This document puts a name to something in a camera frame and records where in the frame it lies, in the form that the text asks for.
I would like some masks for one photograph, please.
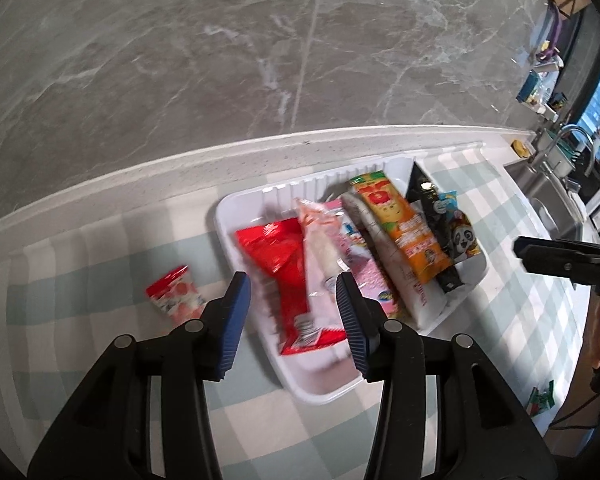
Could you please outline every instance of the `red plastic wrapper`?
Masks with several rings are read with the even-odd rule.
[[[189,274],[189,267],[179,266],[146,288],[152,303],[168,314],[176,326],[198,319],[206,305]]]
[[[243,250],[278,284],[284,330],[280,354],[316,350],[347,338],[341,322],[318,326],[309,309],[302,229],[297,218],[249,227],[236,231],[235,235]]]

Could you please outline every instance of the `yellow and orange wrapper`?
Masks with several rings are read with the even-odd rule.
[[[396,243],[420,283],[452,265],[424,218],[398,193],[383,171],[352,178],[350,184]]]

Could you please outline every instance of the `white plastic tray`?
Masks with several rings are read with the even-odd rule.
[[[303,402],[308,404],[331,402],[356,386],[362,377],[350,358],[346,341],[330,348],[280,356],[280,334],[277,323],[277,312],[280,307],[278,288],[274,280],[265,276],[248,256],[245,256],[234,233],[245,227],[295,216],[294,199],[296,198],[323,202],[340,195],[349,188],[349,179],[361,173],[383,170],[398,191],[404,195],[409,185],[412,168],[412,158],[405,155],[388,156],[236,192],[224,197],[218,204],[216,228],[229,264],[234,271],[244,270],[251,277],[250,318],[283,386]],[[427,327],[426,333],[431,332],[451,314],[486,275],[487,260],[484,250],[481,251],[481,255],[469,258],[456,267],[467,285],[461,287],[462,291],[453,297],[436,322]]]

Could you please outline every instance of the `green and white checkered cloth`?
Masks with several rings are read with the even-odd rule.
[[[557,407],[566,397],[582,346],[569,282],[526,274],[513,255],[517,236],[547,237],[515,184],[483,157],[479,145],[416,153],[441,190],[457,190],[488,253],[487,277],[432,336],[470,334],[521,402],[533,386],[555,381]],[[351,161],[330,164],[345,166]],[[11,423],[27,460],[64,402],[115,336],[167,333],[170,320],[145,287],[187,264],[201,293],[224,294],[230,270],[214,231],[218,200],[230,192],[325,167],[269,174],[165,200],[43,240],[0,266],[0,309],[18,406]],[[434,378],[428,378],[424,472],[435,458]],[[161,473],[159,387],[154,381],[154,471]],[[225,479],[362,478],[378,418],[382,384],[362,383],[325,406],[296,402],[275,377],[257,334],[246,328],[234,367],[206,395]]]

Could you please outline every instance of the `black cable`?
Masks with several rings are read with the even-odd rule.
[[[586,402],[584,402],[583,404],[581,404],[579,407],[577,407],[571,413],[568,413],[567,415],[562,416],[558,420],[554,420],[551,424],[549,424],[549,428],[552,428],[556,424],[560,424],[561,422],[564,422],[565,420],[567,420],[571,416],[573,416],[576,413],[578,413],[580,410],[583,410],[584,408],[586,408],[587,406],[589,406],[594,400],[596,400],[599,396],[600,396],[600,393],[595,394],[593,397],[591,397],[589,400],[587,400]]]
[[[560,428],[549,428],[550,430],[595,430],[597,426],[560,426]]]

